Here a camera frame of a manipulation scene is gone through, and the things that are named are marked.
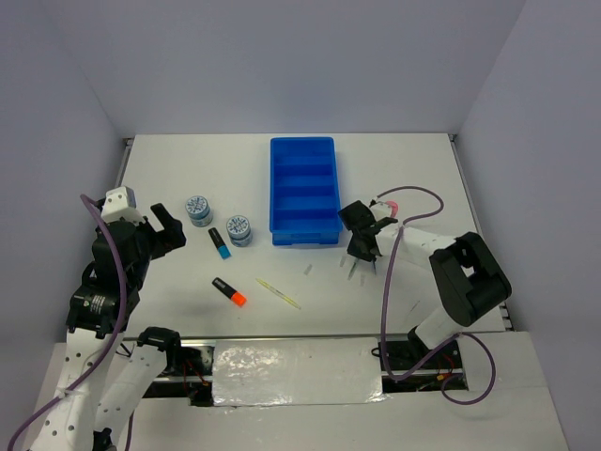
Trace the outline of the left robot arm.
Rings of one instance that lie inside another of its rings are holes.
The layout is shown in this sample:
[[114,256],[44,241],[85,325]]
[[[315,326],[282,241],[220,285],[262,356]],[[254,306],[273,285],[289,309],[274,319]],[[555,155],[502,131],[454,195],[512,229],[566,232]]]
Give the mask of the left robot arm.
[[151,208],[162,225],[155,230],[146,217],[119,212],[108,219],[115,204],[109,198],[82,199],[97,223],[93,260],[69,301],[54,397],[33,415],[43,421],[33,450],[115,450],[121,436],[131,434],[134,411],[154,379],[178,372],[184,362],[179,333],[150,326],[117,379],[106,381],[150,262],[183,247],[186,238],[182,223],[161,203]]

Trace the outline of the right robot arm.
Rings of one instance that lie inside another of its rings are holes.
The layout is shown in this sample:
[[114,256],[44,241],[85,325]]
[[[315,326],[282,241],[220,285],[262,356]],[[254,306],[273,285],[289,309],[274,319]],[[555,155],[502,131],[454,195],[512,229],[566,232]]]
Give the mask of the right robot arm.
[[427,232],[412,224],[434,217],[438,208],[403,220],[388,202],[355,201],[338,211],[351,233],[347,253],[367,263],[388,259],[380,314],[380,346],[387,341],[389,304],[394,266],[402,259],[429,270],[439,305],[408,333],[408,357],[418,367],[430,367],[441,355],[441,346],[458,337],[512,294],[511,284],[484,238],[468,231],[461,236]]

